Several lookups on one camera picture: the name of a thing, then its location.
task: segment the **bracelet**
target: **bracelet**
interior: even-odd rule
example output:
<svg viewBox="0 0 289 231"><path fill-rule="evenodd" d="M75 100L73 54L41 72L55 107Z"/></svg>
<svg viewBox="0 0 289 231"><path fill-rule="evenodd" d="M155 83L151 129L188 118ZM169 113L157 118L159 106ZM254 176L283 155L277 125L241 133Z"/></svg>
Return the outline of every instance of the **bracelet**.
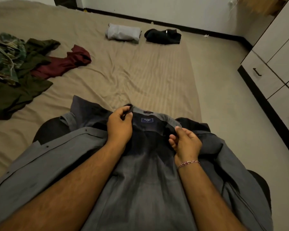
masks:
<svg viewBox="0 0 289 231"><path fill-rule="evenodd" d="M181 168L181 167L183 167L183 166L185 166L185 165L188 165L188 164L191 164L191 163L196 163L196 162L200 164L200 162L199 162L198 160L186 161L186 162L182 163L182 164L178 167L178 169Z"/></svg>

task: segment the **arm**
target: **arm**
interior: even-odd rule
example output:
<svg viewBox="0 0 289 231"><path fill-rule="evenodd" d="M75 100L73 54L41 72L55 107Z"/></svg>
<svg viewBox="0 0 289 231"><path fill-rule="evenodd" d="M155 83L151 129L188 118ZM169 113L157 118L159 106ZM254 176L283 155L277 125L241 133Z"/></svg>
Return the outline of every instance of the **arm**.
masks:
<svg viewBox="0 0 289 231"><path fill-rule="evenodd" d="M178 137L170 135L169 143L176 151L175 164L198 160L201 141L191 131L176 127ZM190 208L199 231L247 230L228 208L199 163L178 169Z"/></svg>
<svg viewBox="0 0 289 231"><path fill-rule="evenodd" d="M108 119L107 143L75 170L28 202L0 224L1 230L79 230L132 134L129 106Z"/></svg>

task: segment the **shirt label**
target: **shirt label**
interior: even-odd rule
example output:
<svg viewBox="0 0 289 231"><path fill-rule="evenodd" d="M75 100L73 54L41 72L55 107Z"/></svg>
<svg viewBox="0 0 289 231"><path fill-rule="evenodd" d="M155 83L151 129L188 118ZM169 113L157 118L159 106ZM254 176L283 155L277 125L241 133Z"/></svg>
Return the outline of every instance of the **shirt label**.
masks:
<svg viewBox="0 0 289 231"><path fill-rule="evenodd" d="M141 122L146 122L146 123L153 122L153 118L141 118Z"/></svg>

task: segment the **bed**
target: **bed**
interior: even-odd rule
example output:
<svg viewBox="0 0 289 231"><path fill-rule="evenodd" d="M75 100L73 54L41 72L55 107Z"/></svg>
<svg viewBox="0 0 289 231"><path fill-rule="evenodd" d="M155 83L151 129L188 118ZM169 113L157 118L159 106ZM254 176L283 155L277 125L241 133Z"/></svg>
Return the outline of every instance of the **bed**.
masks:
<svg viewBox="0 0 289 231"><path fill-rule="evenodd" d="M108 23L140 27L139 44L106 39ZM0 120L0 176L32 143L45 121L69 112L73 95L109 110L132 103L144 110L200 122L199 99L184 36L179 45L149 43L143 35L151 28L167 29L38 2L1 2L0 33L25 41L57 40L61 46L51 52L53 57L66 57L76 44L90 53L92 63L50 78L54 84L46 92L11 119Z"/></svg>

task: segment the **white wardrobe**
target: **white wardrobe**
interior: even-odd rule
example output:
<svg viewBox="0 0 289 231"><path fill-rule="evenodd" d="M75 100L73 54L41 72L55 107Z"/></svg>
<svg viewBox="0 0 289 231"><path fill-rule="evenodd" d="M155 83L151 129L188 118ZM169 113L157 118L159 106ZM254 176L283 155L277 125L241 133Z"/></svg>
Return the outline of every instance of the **white wardrobe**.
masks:
<svg viewBox="0 0 289 231"><path fill-rule="evenodd" d="M241 65L239 73L289 148L289 1Z"/></svg>

